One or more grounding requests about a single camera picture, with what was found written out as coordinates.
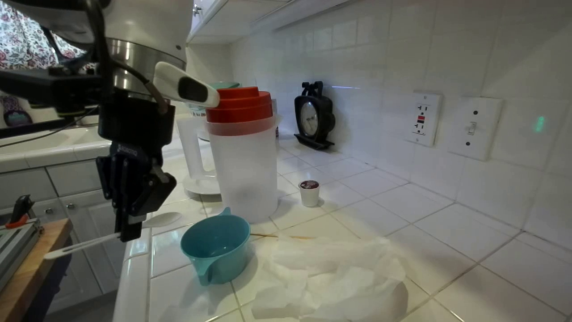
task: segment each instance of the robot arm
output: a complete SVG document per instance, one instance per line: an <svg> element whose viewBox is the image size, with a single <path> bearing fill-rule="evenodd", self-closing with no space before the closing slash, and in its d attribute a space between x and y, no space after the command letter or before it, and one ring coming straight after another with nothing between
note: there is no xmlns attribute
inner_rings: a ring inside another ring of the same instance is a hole
<svg viewBox="0 0 572 322"><path fill-rule="evenodd" d="M112 142L96 167L115 212L121 240L140 235L146 213L165 201L176 181L162 172L173 106L217 106L215 90L189 77L181 49L190 0L6 0L42 29L85 54L47 70L0 72L0 90L55 108L60 117L99 108L97 135Z"/></svg>

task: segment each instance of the teal bowl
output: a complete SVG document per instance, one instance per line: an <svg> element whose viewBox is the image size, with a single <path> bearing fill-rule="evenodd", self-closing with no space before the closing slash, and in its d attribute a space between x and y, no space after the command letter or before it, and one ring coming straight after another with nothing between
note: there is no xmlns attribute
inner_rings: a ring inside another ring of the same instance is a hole
<svg viewBox="0 0 572 322"><path fill-rule="evenodd" d="M199 285L223 285L237 278L251 260L248 240L248 222L224 210L190 226L180 249L190 260Z"/></svg>

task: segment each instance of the white outlet cover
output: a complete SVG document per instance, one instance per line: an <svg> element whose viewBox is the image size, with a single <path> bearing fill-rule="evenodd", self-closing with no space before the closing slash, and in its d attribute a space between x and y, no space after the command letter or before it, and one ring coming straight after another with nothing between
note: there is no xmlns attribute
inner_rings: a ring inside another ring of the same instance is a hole
<svg viewBox="0 0 572 322"><path fill-rule="evenodd" d="M432 94L412 94L410 102L410 122L407 126L407 142L417 145L432 145L439 119L441 95Z"/></svg>
<svg viewBox="0 0 572 322"><path fill-rule="evenodd" d="M496 99L462 99L455 108L448 151L473 160L487 160L500 110L501 101Z"/></svg>

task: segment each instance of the plastic pitcher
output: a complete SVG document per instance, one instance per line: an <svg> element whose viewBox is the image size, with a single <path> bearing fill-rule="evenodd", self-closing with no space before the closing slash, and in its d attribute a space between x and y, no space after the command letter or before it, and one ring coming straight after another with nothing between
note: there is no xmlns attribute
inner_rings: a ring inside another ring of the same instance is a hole
<svg viewBox="0 0 572 322"><path fill-rule="evenodd" d="M248 222L276 208L276 144L269 94L257 88L219 90L207 110L207 131L221 203Z"/></svg>
<svg viewBox="0 0 572 322"><path fill-rule="evenodd" d="M249 226L228 208L190 226L180 249L190 260L199 285L223 285L239 276L251 260Z"/></svg>

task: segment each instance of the red pitcher lid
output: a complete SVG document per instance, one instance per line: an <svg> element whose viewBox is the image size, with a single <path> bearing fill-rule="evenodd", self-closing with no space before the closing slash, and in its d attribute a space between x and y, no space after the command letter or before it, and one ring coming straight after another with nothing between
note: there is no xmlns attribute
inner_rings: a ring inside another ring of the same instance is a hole
<svg viewBox="0 0 572 322"><path fill-rule="evenodd" d="M219 104L207 110L207 122L233 124L271 119L271 99L257 88L217 90Z"/></svg>

